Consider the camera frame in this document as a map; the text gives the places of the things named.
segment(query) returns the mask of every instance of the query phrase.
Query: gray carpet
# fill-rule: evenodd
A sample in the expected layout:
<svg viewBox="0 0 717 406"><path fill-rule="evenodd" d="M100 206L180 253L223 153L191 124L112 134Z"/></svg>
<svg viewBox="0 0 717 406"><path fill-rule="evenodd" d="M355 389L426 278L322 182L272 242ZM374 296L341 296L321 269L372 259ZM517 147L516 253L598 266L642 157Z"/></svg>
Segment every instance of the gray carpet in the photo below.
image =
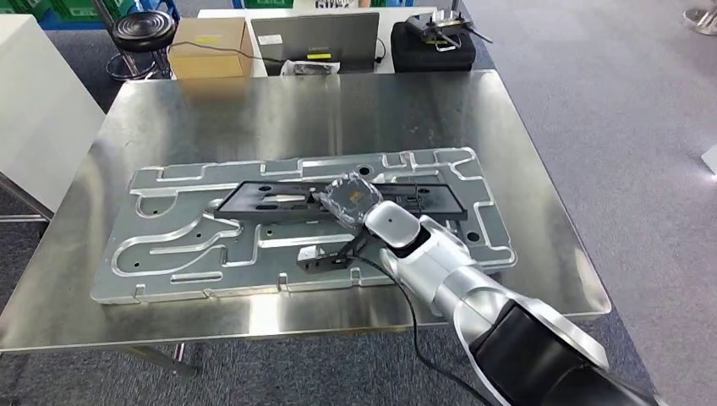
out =
<svg viewBox="0 0 717 406"><path fill-rule="evenodd" d="M186 0L178 5L183 15L226 7L223 2ZM48 36L107 110L118 88L104 74L104 63L114 53L107 35ZM11 209L21 207L0 193L0 212ZM0 225L2 303L30 259L36 231L31 224ZM605 345L617 375L654 390L617 310L580 326ZM446 328L424 329L421 337L428 354L439 354L441 364L469 376L461 349ZM193 380L113 352L5 354L0 359L0 394L23 405L474 404L414 358L410 338L403 332L194 343L187 348L187 359L200 366L201 374Z"/></svg>
<svg viewBox="0 0 717 406"><path fill-rule="evenodd" d="M714 405L717 38L707 0L467 2L660 393Z"/></svg>

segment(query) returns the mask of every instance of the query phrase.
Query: stainless steel table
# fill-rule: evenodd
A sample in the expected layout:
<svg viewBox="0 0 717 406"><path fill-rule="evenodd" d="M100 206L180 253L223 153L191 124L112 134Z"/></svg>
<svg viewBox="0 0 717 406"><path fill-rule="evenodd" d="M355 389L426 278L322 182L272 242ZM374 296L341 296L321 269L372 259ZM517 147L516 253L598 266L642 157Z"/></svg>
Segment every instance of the stainless steel table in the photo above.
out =
<svg viewBox="0 0 717 406"><path fill-rule="evenodd" d="M95 303L90 289L140 167L442 146L478 153L517 252L507 287L576 318L610 311L495 71L155 80L121 89L0 316L0 351L131 348L161 363L146 346L409 326L395 287L117 306ZM418 318L441 322L423 307Z"/></svg>

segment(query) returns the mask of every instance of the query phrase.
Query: cardboard box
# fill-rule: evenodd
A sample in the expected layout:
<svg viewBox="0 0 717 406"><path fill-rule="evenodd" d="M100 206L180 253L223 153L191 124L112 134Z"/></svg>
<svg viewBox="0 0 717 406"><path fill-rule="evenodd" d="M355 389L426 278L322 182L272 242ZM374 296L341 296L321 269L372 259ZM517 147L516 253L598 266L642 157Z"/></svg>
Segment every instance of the cardboard box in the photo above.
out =
<svg viewBox="0 0 717 406"><path fill-rule="evenodd" d="M233 51L195 47L183 42L240 50L254 56L244 18L181 19L167 55L177 79L251 76L251 58Z"/></svg>

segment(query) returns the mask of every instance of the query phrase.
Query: black frame part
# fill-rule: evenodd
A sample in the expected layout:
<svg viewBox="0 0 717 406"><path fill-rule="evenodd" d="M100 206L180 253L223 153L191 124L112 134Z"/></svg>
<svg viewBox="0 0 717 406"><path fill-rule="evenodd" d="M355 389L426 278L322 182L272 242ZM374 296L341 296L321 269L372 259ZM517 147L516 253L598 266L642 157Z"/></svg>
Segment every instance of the black frame part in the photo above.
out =
<svg viewBox="0 0 717 406"><path fill-rule="evenodd" d="M359 256L371 238L369 230L361 228L361 232L338 251L298 259L296 265L309 273L347 269L349 263L353 261L351 258ZM320 247L321 245L314 245L310 248L316 248L318 253Z"/></svg>
<svg viewBox="0 0 717 406"><path fill-rule="evenodd" d="M313 222L335 217L319 201L328 183L242 182L214 210L215 218L261 223ZM384 200L391 200L415 216L437 222L468 219L468 212L447 184L374 184Z"/></svg>

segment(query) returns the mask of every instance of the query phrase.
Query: black stool seat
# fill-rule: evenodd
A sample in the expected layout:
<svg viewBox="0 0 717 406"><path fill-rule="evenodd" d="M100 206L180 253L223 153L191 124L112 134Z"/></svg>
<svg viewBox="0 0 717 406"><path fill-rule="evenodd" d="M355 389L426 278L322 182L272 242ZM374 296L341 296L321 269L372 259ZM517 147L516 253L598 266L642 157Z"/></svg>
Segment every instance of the black stool seat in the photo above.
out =
<svg viewBox="0 0 717 406"><path fill-rule="evenodd" d="M156 52L172 44L177 26L162 11L127 14L114 22L112 40L124 51Z"/></svg>

